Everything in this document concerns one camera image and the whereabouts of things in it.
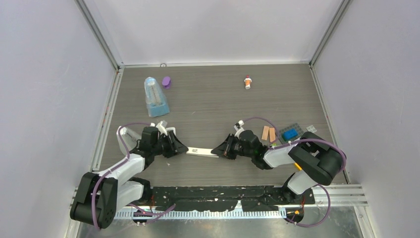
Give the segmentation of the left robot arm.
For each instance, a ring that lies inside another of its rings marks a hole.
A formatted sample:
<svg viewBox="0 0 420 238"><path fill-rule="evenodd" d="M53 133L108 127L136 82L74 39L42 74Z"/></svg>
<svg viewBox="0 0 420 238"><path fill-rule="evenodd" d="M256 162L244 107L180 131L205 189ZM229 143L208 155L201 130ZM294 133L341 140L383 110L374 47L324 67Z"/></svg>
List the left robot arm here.
<svg viewBox="0 0 420 238"><path fill-rule="evenodd" d="M148 168L156 156L171 158L188 151L173 130L153 124L143 128L130 149L122 135L124 129L118 129L117 137L125 157L108 169L87 172L81 177L70 208L72 220L105 229L123 207L135 201L147 205L152 198L150 182L135 175Z"/></svg>

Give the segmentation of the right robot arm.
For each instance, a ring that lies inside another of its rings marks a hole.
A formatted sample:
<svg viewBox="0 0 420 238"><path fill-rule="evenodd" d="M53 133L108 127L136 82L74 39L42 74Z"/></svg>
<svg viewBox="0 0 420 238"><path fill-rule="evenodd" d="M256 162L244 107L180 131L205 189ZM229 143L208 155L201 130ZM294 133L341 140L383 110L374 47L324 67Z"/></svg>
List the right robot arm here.
<svg viewBox="0 0 420 238"><path fill-rule="evenodd" d="M342 150L312 132L277 147L263 145L250 130L230 134L211 153L230 160L248 157L257 168L270 170L286 164L301 169L293 173L280 188L280 196L288 203L296 203L303 193L315 185L330 185L346 165Z"/></svg>

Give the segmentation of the left wooden block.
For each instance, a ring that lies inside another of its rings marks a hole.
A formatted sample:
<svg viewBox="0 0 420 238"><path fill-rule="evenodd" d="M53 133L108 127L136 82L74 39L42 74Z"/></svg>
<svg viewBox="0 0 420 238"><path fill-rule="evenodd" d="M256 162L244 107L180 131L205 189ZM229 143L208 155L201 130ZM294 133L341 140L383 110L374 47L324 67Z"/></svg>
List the left wooden block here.
<svg viewBox="0 0 420 238"><path fill-rule="evenodd" d="M264 126L263 127L262 136L261 136L262 140L267 140L268 139L269 129L270 129L269 126Z"/></svg>

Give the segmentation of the wooden block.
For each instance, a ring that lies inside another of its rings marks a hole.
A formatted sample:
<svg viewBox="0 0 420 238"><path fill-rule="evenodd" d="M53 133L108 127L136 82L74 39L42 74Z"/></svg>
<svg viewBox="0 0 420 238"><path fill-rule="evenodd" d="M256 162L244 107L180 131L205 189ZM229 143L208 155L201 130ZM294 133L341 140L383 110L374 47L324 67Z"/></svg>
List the wooden block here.
<svg viewBox="0 0 420 238"><path fill-rule="evenodd" d="M267 140L268 139L269 129L270 129L269 126L264 126L263 127L262 136L261 136L262 140Z"/></svg>
<svg viewBox="0 0 420 238"><path fill-rule="evenodd" d="M269 141L270 142L276 141L276 130L274 127L269 128Z"/></svg>

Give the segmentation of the blue metronome in plastic wrap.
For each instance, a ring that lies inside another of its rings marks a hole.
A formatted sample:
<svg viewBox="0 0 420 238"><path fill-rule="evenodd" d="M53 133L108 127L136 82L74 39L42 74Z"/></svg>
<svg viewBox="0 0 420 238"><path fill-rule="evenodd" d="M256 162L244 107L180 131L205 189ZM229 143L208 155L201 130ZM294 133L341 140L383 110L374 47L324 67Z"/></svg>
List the blue metronome in plastic wrap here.
<svg viewBox="0 0 420 238"><path fill-rule="evenodd" d="M155 78L146 78L144 89L149 117L160 117L170 112L166 96Z"/></svg>

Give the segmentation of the right wooden block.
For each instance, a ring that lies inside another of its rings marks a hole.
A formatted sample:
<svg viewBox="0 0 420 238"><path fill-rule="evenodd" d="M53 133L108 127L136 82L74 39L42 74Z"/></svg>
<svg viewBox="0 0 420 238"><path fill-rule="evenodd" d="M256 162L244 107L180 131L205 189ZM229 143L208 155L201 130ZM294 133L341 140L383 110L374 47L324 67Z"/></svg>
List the right wooden block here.
<svg viewBox="0 0 420 238"><path fill-rule="evenodd" d="M269 128L269 141L270 142L276 141L276 130L274 127Z"/></svg>

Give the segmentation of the blue lego brick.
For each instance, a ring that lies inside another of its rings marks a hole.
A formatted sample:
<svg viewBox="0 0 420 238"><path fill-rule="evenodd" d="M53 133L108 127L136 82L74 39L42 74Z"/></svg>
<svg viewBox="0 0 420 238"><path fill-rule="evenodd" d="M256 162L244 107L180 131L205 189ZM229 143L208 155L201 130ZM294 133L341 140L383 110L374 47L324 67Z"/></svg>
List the blue lego brick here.
<svg viewBox="0 0 420 238"><path fill-rule="evenodd" d="M285 132L282 134L282 138L283 138L285 141L289 141L289 140L294 139L294 138L295 138L295 137L297 137L298 135L299 135L299 134L298 134L297 130L296 130L296 129L294 129L294 128L292 128L292 129L289 129L289 130L285 131Z"/></svg>

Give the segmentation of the purple plastic cap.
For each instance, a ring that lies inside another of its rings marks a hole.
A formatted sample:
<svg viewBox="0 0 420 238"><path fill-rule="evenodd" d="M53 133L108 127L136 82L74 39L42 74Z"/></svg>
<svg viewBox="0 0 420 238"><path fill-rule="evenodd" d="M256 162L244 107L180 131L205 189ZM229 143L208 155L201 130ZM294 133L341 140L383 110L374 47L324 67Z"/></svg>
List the purple plastic cap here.
<svg viewBox="0 0 420 238"><path fill-rule="evenodd" d="M171 87L171 78L169 77L169 76L165 76L163 79L162 79L162 86L165 88L165 89L169 89L170 87Z"/></svg>

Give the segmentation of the small toy figurine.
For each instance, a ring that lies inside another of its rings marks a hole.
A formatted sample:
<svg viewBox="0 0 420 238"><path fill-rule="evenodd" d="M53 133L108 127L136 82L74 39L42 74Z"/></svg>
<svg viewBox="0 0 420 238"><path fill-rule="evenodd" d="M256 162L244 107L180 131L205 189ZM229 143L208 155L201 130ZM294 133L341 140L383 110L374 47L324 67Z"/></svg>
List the small toy figurine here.
<svg viewBox="0 0 420 238"><path fill-rule="evenodd" d="M245 84L245 89L250 89L251 88L251 84L252 84L252 79L250 78L249 75L246 75L245 79L244 79L244 84Z"/></svg>

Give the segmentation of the yellow triangular tool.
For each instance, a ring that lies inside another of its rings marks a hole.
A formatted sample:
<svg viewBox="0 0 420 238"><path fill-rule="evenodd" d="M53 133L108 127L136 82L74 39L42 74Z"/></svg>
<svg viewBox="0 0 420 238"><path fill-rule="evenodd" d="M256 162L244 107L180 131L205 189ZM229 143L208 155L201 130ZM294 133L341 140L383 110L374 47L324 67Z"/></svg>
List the yellow triangular tool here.
<svg viewBox="0 0 420 238"><path fill-rule="evenodd" d="M301 171L302 170L302 168L297 164L297 163L295 163L294 164L295 165L295 167L299 170L299 171Z"/></svg>

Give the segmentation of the grey lego baseplate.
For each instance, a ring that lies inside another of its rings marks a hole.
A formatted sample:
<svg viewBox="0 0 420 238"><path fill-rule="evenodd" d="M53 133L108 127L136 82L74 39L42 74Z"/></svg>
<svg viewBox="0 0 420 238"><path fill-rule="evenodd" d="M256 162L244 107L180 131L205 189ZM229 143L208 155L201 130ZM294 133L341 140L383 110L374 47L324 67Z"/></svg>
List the grey lego baseplate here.
<svg viewBox="0 0 420 238"><path fill-rule="evenodd" d="M278 132L280 143L285 144L289 141L295 141L299 139L306 132L306 130L303 130L298 123L294 123L287 127L281 128Z"/></svg>

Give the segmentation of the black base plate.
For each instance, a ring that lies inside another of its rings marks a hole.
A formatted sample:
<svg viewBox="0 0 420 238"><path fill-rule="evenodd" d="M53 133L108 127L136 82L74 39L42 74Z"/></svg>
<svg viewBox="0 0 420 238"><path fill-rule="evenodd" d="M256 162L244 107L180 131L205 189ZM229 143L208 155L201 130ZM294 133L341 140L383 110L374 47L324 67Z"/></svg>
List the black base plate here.
<svg viewBox="0 0 420 238"><path fill-rule="evenodd" d="M175 211L232 211L241 205L243 211L275 211L279 205L315 204L311 189L296 197L284 195L273 185L251 186L155 186L146 198L134 201L137 206L165 211L175 204Z"/></svg>

